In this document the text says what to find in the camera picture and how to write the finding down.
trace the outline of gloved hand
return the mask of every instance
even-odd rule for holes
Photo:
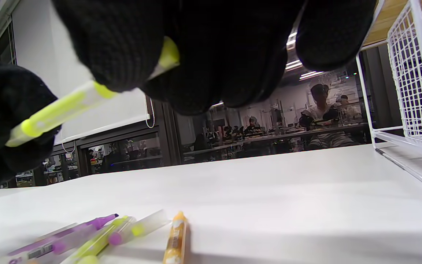
[[[339,118],[340,116],[338,115],[338,109],[336,109],[336,107],[334,107],[333,105],[330,107],[330,109],[328,109],[328,111],[325,114],[323,114],[323,117],[322,117],[324,121],[339,119]]]
[[[0,183],[39,166],[51,154],[60,127],[19,147],[4,144],[13,127],[54,100],[56,97],[35,74],[0,62]]]
[[[183,115],[268,98],[286,67],[286,42],[305,0],[52,0],[80,61],[97,82],[141,88]],[[308,0],[296,51],[311,70],[343,66],[359,51],[376,0]],[[147,82],[164,35],[181,65]]]
[[[310,128],[310,124],[314,121],[307,110],[300,113],[299,124],[305,128]]]

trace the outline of yellow highlighter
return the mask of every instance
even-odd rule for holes
[[[178,48],[171,38],[165,37],[159,62],[149,79],[178,65]],[[11,130],[10,139],[5,145],[7,147],[17,147],[36,137],[40,137],[43,133],[54,129],[86,110],[96,107],[102,102],[112,99],[116,95],[118,95],[117,92],[112,92],[104,85],[95,81],[89,81],[14,127]]]
[[[124,216],[120,219],[115,219],[111,224],[107,225],[103,229],[100,229],[97,234],[89,241],[85,242],[80,248],[78,248],[72,255],[67,257],[60,264],[76,264],[87,256],[96,256],[99,252],[104,249],[108,244],[108,238],[110,234],[124,221],[128,219],[128,216]]]
[[[184,264],[187,225],[188,221],[183,212],[179,212],[172,220],[172,228],[170,229],[163,264]]]

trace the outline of orange marker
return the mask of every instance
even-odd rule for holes
[[[183,264],[187,220],[180,211],[172,220],[169,241],[167,242],[163,264]]]

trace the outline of ceiling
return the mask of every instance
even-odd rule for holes
[[[408,0],[385,0],[382,10],[364,42],[364,46],[387,39],[388,30],[407,2]]]

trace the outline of projector screen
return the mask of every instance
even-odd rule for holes
[[[57,97],[93,79],[78,62],[67,30],[50,0],[21,0],[12,22],[17,64],[36,73]],[[144,94],[134,89],[66,122],[55,144],[148,118]]]

